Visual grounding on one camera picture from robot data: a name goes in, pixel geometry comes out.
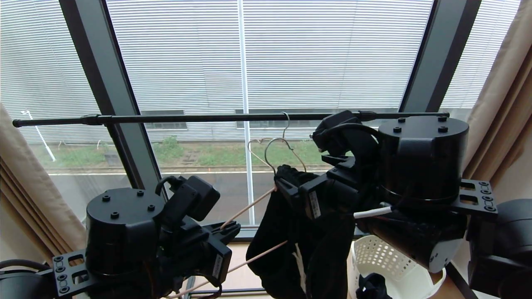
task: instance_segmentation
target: white sticker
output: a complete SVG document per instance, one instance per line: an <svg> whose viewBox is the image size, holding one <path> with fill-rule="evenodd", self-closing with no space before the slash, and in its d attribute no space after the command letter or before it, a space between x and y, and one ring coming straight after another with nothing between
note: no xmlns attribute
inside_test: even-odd
<svg viewBox="0 0 532 299"><path fill-rule="evenodd" d="M212 276L216 277L216 279L220 278L220 270L222 270L222 262L223 258L221 255L216 256L216 260L214 261L214 268L212 268Z"/></svg>
<svg viewBox="0 0 532 299"><path fill-rule="evenodd" d="M314 214L314 219L316 219L321 216L320 205L318 203L318 196L316 195L316 191L310 192L309 198L310 206L312 207L312 214Z"/></svg>

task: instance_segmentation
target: black garment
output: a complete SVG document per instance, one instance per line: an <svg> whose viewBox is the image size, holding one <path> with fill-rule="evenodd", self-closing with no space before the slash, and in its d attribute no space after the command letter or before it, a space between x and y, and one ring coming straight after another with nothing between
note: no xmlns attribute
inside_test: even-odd
<svg viewBox="0 0 532 299"><path fill-rule="evenodd" d="M356 290L357 299L392 299L386 293L384 276L372 273L366 277L359 276L359 288Z"/></svg>
<svg viewBox="0 0 532 299"><path fill-rule="evenodd" d="M288 165L278 168L277 176L295 186L317 177ZM344 299L347 297L346 260L353 239L355 221L344 214L330 216L334 229L324 231L305 215L294 212L280 192L271 194L261 225L251 241L246 259L288 240L281 248L249 264L262 280L262 286L277 299ZM296 246L306 275L306 294L301 288Z"/></svg>

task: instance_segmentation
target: white plastic basket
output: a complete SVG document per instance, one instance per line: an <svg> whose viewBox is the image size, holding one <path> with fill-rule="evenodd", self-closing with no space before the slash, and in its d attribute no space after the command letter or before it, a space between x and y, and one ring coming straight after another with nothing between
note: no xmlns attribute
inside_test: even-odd
<svg viewBox="0 0 532 299"><path fill-rule="evenodd" d="M365 236L351 245L347 259L348 290L356 299L359 274L378 273L386 279L388 295L393 299L426 299L434 295L446 277L433 284L429 272L376 236Z"/></svg>

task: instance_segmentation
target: beige curtain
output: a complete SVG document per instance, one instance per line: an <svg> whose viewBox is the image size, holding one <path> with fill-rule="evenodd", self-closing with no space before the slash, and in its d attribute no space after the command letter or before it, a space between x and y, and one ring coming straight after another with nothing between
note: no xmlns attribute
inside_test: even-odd
<svg viewBox="0 0 532 299"><path fill-rule="evenodd" d="M85 247L85 229L0 104L0 207L50 260Z"/></svg>
<svg viewBox="0 0 532 299"><path fill-rule="evenodd" d="M532 1L521 1L469 117L464 178L496 185L519 157L532 124Z"/></svg>

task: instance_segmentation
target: building window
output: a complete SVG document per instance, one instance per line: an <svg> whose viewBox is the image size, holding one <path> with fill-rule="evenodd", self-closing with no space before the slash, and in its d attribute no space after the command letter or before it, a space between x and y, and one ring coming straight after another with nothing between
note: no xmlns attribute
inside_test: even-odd
<svg viewBox="0 0 532 299"><path fill-rule="evenodd" d="M185 115L183 110L150 110L141 111L142 115ZM187 129L186 122L147 122L144 124L147 130L176 130Z"/></svg>
<svg viewBox="0 0 532 299"><path fill-rule="evenodd" d="M250 113L254 114L270 114L286 112L288 115L291 113L335 113L339 112L339 109L250 109ZM242 114L242 109L235 110L236 114ZM291 120L291 128L315 128L320 124L321 120ZM244 123L237 121L237 128L243 128ZM286 120L264 120L264 121L251 121L250 128L284 128L286 127Z"/></svg>

